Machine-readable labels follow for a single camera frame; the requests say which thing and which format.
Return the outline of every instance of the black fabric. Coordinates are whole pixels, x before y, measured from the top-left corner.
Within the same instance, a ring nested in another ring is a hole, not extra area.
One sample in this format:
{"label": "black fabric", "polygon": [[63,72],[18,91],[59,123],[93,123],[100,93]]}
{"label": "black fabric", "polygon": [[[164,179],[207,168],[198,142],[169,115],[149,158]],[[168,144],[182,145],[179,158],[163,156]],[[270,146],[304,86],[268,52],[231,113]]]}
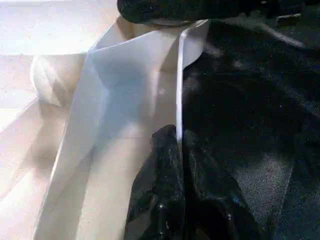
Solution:
{"label": "black fabric", "polygon": [[238,0],[118,0],[117,6],[126,20],[136,24],[226,18],[239,11]]}
{"label": "black fabric", "polygon": [[136,24],[172,25],[184,21],[249,15],[261,10],[267,17],[300,13],[303,5],[319,4],[319,0],[117,0],[120,14]]}
{"label": "black fabric", "polygon": [[183,136],[188,240],[259,240],[260,233],[237,181],[212,157],[206,142]]}
{"label": "black fabric", "polygon": [[320,57],[212,22],[183,72],[183,127],[242,190],[263,239],[320,237]]}

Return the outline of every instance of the white surface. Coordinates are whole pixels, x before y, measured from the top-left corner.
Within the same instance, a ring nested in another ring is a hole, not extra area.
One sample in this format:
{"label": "white surface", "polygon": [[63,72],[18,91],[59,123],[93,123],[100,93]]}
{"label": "white surface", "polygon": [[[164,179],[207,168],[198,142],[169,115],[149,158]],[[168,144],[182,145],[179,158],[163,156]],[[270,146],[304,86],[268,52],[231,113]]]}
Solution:
{"label": "white surface", "polygon": [[119,15],[116,2],[0,1],[0,54],[86,52]]}
{"label": "white surface", "polygon": [[35,240],[122,239],[151,135],[176,124],[181,31],[155,30],[101,48],[110,45],[107,31],[88,54]]}
{"label": "white surface", "polygon": [[67,112],[35,100],[0,132],[1,240],[31,239]]}
{"label": "white surface", "polygon": [[35,56],[30,80],[38,98],[49,104],[70,104],[79,81],[86,53]]}

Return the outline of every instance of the black object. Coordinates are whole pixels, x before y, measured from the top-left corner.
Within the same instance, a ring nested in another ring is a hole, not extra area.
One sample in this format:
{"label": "black object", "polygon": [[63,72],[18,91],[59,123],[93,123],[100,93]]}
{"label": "black object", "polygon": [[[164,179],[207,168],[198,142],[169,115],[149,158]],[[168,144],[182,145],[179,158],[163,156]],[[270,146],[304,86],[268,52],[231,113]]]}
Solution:
{"label": "black object", "polygon": [[213,21],[183,72],[183,126],[237,180],[263,239],[320,236],[319,66],[318,49]]}
{"label": "black object", "polygon": [[178,25],[185,21],[236,17],[262,10],[268,18],[300,13],[319,0],[117,0],[120,14],[136,24]]}
{"label": "black object", "polygon": [[175,131],[169,125],[152,136],[150,157],[132,185],[124,239],[258,240],[237,181],[203,152],[190,131],[183,163]]}
{"label": "black object", "polygon": [[183,164],[176,128],[152,136],[152,152],[132,185],[125,240],[180,240],[184,231]]}
{"label": "black object", "polygon": [[186,239],[259,240],[237,181],[192,131],[184,132],[183,142]]}

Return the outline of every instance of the white cardboard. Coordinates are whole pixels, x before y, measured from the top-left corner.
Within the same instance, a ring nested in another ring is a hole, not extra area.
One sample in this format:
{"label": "white cardboard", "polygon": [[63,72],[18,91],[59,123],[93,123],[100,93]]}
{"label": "white cardboard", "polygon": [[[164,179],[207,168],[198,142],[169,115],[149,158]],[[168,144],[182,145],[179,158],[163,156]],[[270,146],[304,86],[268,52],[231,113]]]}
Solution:
{"label": "white cardboard", "polygon": [[186,60],[179,52],[178,66],[182,28],[127,34],[119,21],[85,59],[35,240],[122,240],[131,186],[152,133],[168,124],[182,129],[177,79],[182,85],[183,67],[199,57],[203,43],[192,44],[185,32],[185,50],[196,50]]}

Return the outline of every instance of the shiny black material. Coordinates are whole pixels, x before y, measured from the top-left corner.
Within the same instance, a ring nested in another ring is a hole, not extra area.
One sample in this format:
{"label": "shiny black material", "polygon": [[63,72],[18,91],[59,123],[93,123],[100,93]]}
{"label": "shiny black material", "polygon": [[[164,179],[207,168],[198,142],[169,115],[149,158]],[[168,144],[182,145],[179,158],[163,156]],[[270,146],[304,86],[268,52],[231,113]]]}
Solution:
{"label": "shiny black material", "polygon": [[180,240],[185,221],[183,164],[176,128],[152,136],[152,151],[131,190],[125,240]]}
{"label": "shiny black material", "polygon": [[212,22],[183,72],[183,126],[236,179],[263,239],[317,240],[320,54],[292,44]]}

